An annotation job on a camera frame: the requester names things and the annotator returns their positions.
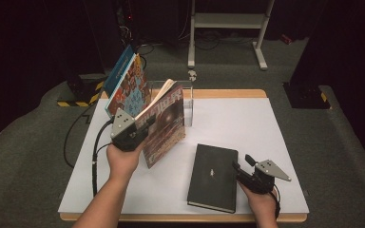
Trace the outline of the person's left hand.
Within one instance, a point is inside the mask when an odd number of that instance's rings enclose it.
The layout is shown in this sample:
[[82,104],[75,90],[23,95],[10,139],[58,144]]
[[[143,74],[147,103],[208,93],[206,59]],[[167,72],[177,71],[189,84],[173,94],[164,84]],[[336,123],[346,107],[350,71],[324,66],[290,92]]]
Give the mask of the person's left hand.
[[113,144],[109,145],[106,150],[110,168],[109,178],[116,181],[129,181],[139,164],[143,147],[141,143],[135,150],[124,152]]

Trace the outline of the clear acrylic book rack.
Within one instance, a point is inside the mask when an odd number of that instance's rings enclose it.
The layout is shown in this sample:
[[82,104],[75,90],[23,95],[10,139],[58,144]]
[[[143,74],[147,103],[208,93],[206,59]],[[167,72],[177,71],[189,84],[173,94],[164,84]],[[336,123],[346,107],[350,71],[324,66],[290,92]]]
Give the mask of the clear acrylic book rack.
[[[149,92],[151,99],[154,99],[163,87],[164,81],[149,81]],[[193,123],[194,90],[191,81],[178,81],[183,90],[183,111],[184,125],[190,127]]]

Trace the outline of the white metal stand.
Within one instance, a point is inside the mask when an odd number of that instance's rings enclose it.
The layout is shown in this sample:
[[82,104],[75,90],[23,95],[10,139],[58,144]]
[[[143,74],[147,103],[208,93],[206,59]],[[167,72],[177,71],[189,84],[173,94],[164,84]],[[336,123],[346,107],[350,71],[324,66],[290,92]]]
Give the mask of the white metal stand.
[[187,55],[187,67],[195,68],[195,31],[196,29],[258,29],[258,40],[252,43],[259,68],[267,70],[268,65],[261,46],[266,33],[275,0],[267,0],[265,13],[208,13],[196,12],[196,0],[191,0],[190,34]]

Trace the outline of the person's right hand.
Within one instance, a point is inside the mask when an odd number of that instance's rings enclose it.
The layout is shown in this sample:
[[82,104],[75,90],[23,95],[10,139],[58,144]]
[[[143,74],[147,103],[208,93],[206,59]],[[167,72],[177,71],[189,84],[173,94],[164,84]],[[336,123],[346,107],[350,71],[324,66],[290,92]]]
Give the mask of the person's right hand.
[[243,190],[244,194],[248,198],[248,204],[255,216],[255,221],[258,219],[267,220],[276,218],[276,202],[270,194],[260,195],[252,192],[242,183],[240,183],[240,188]]

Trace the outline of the blue picture book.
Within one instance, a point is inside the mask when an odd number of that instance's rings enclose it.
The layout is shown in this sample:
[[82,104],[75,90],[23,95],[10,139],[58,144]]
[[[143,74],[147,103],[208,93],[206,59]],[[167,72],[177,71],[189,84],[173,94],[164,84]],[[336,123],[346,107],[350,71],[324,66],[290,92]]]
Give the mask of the blue picture book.
[[115,64],[114,68],[110,71],[104,85],[103,89],[107,96],[110,96],[117,84],[120,82],[123,73],[127,69],[128,64],[131,59],[134,57],[135,52],[131,45],[128,45],[123,53],[121,54],[119,60]]

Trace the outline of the black yellow-striped stand base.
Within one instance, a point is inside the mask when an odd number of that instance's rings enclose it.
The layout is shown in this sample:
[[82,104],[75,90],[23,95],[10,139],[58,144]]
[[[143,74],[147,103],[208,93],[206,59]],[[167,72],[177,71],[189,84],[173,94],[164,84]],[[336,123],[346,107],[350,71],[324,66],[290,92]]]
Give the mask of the black yellow-striped stand base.
[[82,74],[67,80],[57,104],[61,107],[93,105],[99,98],[105,80],[106,76],[102,73]]
[[292,108],[330,109],[327,96],[318,86],[284,83],[283,88]]

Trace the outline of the colourful snake picture book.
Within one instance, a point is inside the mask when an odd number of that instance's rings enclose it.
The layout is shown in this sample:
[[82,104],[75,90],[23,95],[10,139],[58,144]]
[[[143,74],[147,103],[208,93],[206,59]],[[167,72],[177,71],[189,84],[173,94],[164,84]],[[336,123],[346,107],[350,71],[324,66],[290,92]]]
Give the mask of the colourful snake picture book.
[[134,54],[120,82],[108,99],[106,114],[112,117],[117,109],[137,117],[150,103],[150,92],[140,54]]

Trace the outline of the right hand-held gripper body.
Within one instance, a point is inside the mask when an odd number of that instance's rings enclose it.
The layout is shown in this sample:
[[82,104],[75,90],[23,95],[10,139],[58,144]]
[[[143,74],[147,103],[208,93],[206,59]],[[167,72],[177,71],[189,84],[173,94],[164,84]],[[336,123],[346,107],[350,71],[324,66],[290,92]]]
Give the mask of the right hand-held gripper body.
[[275,178],[291,181],[292,179],[273,161],[257,161],[252,174],[243,170],[244,178],[239,180],[244,186],[256,194],[270,193],[275,186]]

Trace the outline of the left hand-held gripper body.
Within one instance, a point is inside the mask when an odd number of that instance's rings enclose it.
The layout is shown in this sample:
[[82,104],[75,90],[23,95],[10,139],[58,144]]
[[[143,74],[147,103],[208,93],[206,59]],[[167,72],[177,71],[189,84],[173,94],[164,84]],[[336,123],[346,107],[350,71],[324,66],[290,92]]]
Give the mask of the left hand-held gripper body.
[[148,136],[148,129],[140,131],[135,119],[121,108],[114,116],[110,138],[112,143],[122,151],[133,151]]

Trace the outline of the black hardcover book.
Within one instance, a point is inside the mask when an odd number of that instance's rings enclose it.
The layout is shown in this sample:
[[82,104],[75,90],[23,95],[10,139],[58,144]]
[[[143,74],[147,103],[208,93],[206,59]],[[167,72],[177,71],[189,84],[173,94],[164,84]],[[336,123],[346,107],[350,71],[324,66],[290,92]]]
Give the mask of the black hardcover book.
[[233,162],[237,161],[237,150],[198,144],[187,204],[235,213],[237,181]]

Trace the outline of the purple paperback book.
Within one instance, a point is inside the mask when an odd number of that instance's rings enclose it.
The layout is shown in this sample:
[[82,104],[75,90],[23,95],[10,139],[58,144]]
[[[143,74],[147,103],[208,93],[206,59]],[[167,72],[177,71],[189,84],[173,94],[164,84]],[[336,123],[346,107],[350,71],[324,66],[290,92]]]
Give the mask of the purple paperback book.
[[143,149],[146,165],[151,168],[185,137],[183,86],[168,79],[135,120],[139,127],[153,120]]

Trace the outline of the black curtain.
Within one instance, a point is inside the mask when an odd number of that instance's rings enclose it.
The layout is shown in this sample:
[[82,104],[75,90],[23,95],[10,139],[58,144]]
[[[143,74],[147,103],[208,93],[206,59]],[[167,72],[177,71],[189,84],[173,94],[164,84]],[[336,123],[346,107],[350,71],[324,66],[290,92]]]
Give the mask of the black curtain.
[[326,0],[290,83],[330,86],[365,149],[365,0]]
[[111,0],[0,0],[0,132],[69,78],[116,52]]

